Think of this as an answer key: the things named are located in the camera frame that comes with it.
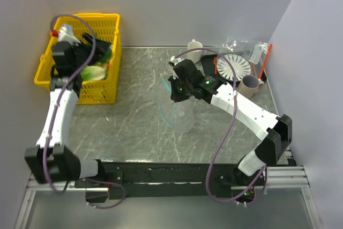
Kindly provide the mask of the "green toy bell pepper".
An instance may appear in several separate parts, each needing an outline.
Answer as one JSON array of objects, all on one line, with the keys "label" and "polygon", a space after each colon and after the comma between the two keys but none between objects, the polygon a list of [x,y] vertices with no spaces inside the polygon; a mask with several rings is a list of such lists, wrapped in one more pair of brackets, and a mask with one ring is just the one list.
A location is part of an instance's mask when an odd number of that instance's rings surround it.
[{"label": "green toy bell pepper", "polygon": [[110,61],[111,56],[112,56],[112,52],[109,51],[109,52],[107,52],[105,55],[101,56],[101,57],[99,58],[98,62],[100,62],[100,63],[107,63],[107,62]]}]

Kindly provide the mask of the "clear bag with blue zipper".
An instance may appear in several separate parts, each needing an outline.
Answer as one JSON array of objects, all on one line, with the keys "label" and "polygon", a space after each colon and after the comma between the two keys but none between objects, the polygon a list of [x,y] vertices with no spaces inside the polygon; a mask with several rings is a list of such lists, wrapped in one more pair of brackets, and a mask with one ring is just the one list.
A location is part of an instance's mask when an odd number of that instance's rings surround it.
[{"label": "clear bag with blue zipper", "polygon": [[173,102],[170,99],[171,93],[169,82],[161,74],[157,88],[157,100],[161,117],[176,133],[188,133],[195,125],[193,100]]}]

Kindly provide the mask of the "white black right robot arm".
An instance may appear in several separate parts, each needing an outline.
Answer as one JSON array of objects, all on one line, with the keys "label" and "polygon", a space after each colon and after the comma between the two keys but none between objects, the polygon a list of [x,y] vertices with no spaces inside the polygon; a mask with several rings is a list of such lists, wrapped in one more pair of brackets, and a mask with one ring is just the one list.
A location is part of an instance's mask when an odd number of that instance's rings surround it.
[{"label": "white black right robot arm", "polygon": [[214,75],[204,76],[191,60],[172,57],[173,75],[169,77],[171,99],[182,102],[190,97],[218,107],[248,127],[260,143],[238,163],[235,181],[247,185],[263,166],[276,165],[292,141],[292,119],[270,113]]}]

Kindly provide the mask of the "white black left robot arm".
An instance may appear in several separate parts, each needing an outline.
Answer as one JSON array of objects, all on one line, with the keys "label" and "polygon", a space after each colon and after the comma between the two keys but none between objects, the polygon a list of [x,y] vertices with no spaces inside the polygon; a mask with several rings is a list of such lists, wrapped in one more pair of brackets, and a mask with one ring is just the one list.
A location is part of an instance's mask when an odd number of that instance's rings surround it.
[{"label": "white black left robot arm", "polygon": [[111,56],[111,43],[82,35],[85,43],[60,40],[51,47],[55,64],[50,70],[50,105],[36,146],[27,148],[25,161],[39,184],[76,181],[87,178],[95,187],[106,182],[100,160],[80,160],[67,148],[71,116],[81,93],[82,77],[77,75],[63,86],[72,74],[93,54],[91,63]]}]

